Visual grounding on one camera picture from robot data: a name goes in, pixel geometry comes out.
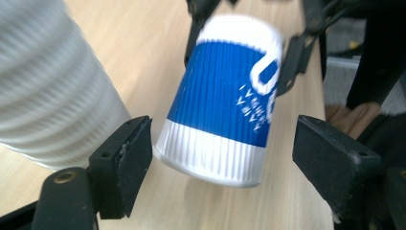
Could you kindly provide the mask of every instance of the blue label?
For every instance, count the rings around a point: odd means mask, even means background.
[[[170,109],[168,119],[241,143],[266,147],[276,84],[266,94],[251,83],[253,66],[264,53],[236,44],[197,45]],[[276,76],[278,62],[260,73],[266,84]]]

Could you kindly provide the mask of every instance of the table surface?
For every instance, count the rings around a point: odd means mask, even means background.
[[[153,118],[158,138],[185,71],[191,24],[184,0],[67,0],[70,13],[113,81],[132,117]],[[288,39],[303,30],[300,0],[225,1],[216,13],[254,15]],[[299,114],[324,119],[319,52],[307,73],[278,97],[262,183],[222,187],[175,171],[155,158],[131,218],[101,220],[101,229],[333,229],[331,211],[292,161]],[[37,200],[52,172],[0,148],[0,216]]]

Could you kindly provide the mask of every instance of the blue and white container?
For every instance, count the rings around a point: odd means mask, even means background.
[[[260,184],[282,59],[280,33],[221,15],[201,31],[154,155],[176,170],[233,187]]]

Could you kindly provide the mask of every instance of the wooden table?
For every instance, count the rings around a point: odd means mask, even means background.
[[[185,71],[190,18],[184,0],[67,0],[132,117],[149,115],[158,138]],[[300,0],[240,0],[232,10],[272,23],[285,43],[303,30]],[[332,229],[331,212],[292,161],[299,114],[324,118],[318,50],[304,77],[277,99],[263,182],[255,189],[200,181],[152,160],[131,218],[102,220],[101,229]],[[51,172],[0,149],[0,216],[38,198]]]

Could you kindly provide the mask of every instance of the cylindrical container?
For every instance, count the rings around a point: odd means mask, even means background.
[[[61,0],[0,2],[0,143],[57,171],[130,119]]]
[[[221,15],[200,32],[154,155],[233,187],[260,184],[282,37],[250,16]]]

